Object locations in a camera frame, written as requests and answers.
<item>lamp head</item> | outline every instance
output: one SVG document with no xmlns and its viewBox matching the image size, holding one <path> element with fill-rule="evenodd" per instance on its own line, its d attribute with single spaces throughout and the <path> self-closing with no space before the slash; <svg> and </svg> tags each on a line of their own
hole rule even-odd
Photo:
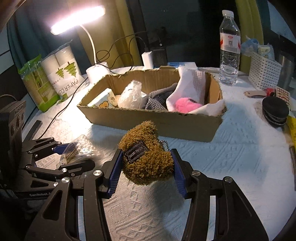
<svg viewBox="0 0 296 241">
<path fill-rule="evenodd" d="M 57 22 L 50 29 L 54 35 L 61 34 L 70 28 L 81 24 L 92 22 L 105 14 L 103 6 L 85 8 L 78 12 L 72 13 L 69 17 Z"/>
</svg>

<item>white basket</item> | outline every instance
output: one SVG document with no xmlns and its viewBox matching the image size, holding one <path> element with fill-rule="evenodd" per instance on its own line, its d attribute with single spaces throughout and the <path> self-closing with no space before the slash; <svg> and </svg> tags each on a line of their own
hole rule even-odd
<svg viewBox="0 0 296 241">
<path fill-rule="evenodd" d="M 260 90 L 273 88 L 279 81 L 281 65 L 257 53 L 252 53 L 249 80 Z"/>
</svg>

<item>pink fluffy object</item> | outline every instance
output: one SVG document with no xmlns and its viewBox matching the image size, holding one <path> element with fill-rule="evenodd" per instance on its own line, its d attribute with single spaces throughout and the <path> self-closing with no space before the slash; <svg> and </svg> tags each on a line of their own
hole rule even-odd
<svg viewBox="0 0 296 241">
<path fill-rule="evenodd" d="M 196 110 L 199 107 L 202 107 L 202 104 L 197 103 L 191 98 L 180 98 L 175 103 L 176 109 L 178 112 L 187 114 L 190 111 Z"/>
</svg>

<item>brown plush toy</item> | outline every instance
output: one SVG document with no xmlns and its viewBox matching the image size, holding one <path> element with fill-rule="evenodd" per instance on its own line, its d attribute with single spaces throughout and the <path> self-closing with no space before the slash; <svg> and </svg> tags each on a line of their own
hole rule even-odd
<svg viewBox="0 0 296 241">
<path fill-rule="evenodd" d="M 119 143 L 123 150 L 123 173 L 138 185 L 148 185 L 172 176 L 174 161 L 164 151 L 152 121 L 145 121 L 128 131 Z"/>
</svg>

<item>white tablecloth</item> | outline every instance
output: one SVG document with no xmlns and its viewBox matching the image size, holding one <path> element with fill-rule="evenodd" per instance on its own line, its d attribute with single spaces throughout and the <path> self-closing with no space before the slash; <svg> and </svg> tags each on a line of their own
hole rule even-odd
<svg viewBox="0 0 296 241">
<path fill-rule="evenodd" d="M 104 151 L 104 161 L 107 161 L 112 158 L 126 131 L 93 125 L 85 118 L 76 105 L 89 89 L 90 86 L 77 92 L 72 103 L 56 118 L 44 137 L 54 137 L 67 143 L 85 134 Z M 232 87 L 221 85 L 221 89 L 228 111 L 212 142 L 160 139 L 168 141 L 170 148 L 176 148 L 183 160 L 189 161 L 194 169 L 208 177 L 233 177 L 272 240 L 286 224 L 296 205 L 288 144 L 281 129 L 271 127 L 262 116 L 262 100 L 244 96 L 244 91 L 254 90 L 247 77 L 239 78 Z M 39 111 L 24 130 L 24 136 L 36 120 L 42 120 L 43 125 L 36 134 L 38 138 L 68 102 L 54 105 L 46 113 Z M 40 160 L 38 166 L 55 169 L 58 159 L 59 156 L 54 154 Z M 211 199 L 208 240 L 212 240 L 214 233 L 214 203 Z M 180 240 L 189 205 L 190 200 L 184 201 L 178 194 L 173 179 L 137 186 L 123 174 L 116 193 L 110 200 L 104 201 L 112 240 Z"/>
</svg>

